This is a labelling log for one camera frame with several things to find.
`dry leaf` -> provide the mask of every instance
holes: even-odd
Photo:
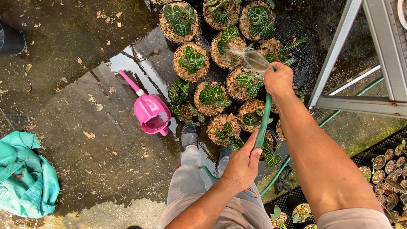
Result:
[[[85,131],[83,131],[83,134],[86,136],[86,137],[88,137],[89,139],[95,139],[95,137],[96,137],[96,135],[94,134],[94,133],[88,133],[88,132],[85,132]]]
[[[32,67],[33,67],[32,64],[27,64],[27,66],[26,66],[26,72],[28,72]]]

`anthurium plant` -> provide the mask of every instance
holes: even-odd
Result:
[[[192,33],[191,22],[195,21],[195,13],[192,6],[179,7],[168,4],[164,8],[164,17],[174,28],[177,35],[185,37],[188,33]]]

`gray sneaker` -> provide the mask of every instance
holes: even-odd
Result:
[[[184,149],[189,145],[198,146],[198,129],[192,126],[184,126],[181,133],[181,144]]]

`black pot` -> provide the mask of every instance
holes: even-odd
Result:
[[[24,47],[24,35],[0,21],[0,54],[19,54]]]

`person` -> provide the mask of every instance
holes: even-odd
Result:
[[[296,97],[291,68],[279,62],[270,66],[276,72],[265,72],[265,89],[278,108],[291,160],[317,227],[390,229],[363,174]],[[221,149],[221,177],[206,192],[199,171],[197,131],[184,128],[181,141],[185,151],[170,183],[160,228],[272,228],[254,184],[262,152],[261,148],[253,149],[257,134],[258,130],[253,132],[238,151]]]

